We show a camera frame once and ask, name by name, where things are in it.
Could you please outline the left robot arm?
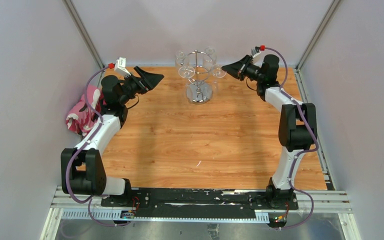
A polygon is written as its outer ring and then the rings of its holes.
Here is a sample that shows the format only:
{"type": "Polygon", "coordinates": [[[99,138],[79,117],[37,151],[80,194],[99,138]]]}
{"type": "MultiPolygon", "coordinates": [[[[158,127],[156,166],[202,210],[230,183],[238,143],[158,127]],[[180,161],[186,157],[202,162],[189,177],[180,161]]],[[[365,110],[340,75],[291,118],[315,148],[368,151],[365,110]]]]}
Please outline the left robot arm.
{"type": "Polygon", "coordinates": [[[100,110],[91,108],[97,115],[95,125],[75,147],[61,152],[62,190],[77,203],[84,204],[95,196],[114,196],[122,207],[133,201],[130,181],[107,176],[102,155],[126,122],[127,102],[153,90],[164,79],[164,75],[147,72],[139,66],[134,70],[137,75],[129,73],[123,79],[107,75],[101,80],[100,110]]]}

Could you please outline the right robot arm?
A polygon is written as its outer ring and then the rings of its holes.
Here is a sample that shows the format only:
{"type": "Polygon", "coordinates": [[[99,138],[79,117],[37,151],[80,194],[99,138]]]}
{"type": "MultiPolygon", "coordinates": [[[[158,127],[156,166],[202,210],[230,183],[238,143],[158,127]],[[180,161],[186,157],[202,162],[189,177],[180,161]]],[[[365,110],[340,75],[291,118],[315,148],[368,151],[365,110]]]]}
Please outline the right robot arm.
{"type": "Polygon", "coordinates": [[[235,79],[255,81],[257,95],[280,113],[278,139],[282,152],[264,195],[266,204],[272,209],[278,209],[293,198],[297,167],[317,141],[316,107],[295,99],[281,87],[277,80],[279,61],[276,55],[267,54],[262,65],[257,66],[253,57],[246,55],[221,67],[235,79]]]}

